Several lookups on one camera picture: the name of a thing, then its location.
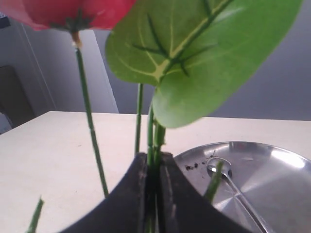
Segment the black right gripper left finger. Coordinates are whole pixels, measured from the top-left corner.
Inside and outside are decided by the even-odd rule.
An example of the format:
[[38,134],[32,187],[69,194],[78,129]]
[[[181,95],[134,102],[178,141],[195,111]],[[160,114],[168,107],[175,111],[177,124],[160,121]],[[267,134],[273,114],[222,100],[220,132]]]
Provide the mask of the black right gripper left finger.
[[135,155],[129,169],[98,206],[63,233],[144,232],[147,155]]

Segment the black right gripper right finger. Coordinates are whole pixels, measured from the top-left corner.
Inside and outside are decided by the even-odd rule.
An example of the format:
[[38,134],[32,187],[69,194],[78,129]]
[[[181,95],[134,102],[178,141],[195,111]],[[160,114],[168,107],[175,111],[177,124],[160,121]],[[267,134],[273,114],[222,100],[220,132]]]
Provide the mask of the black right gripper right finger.
[[159,167],[159,232],[248,233],[216,210],[190,184],[173,155],[163,153]]

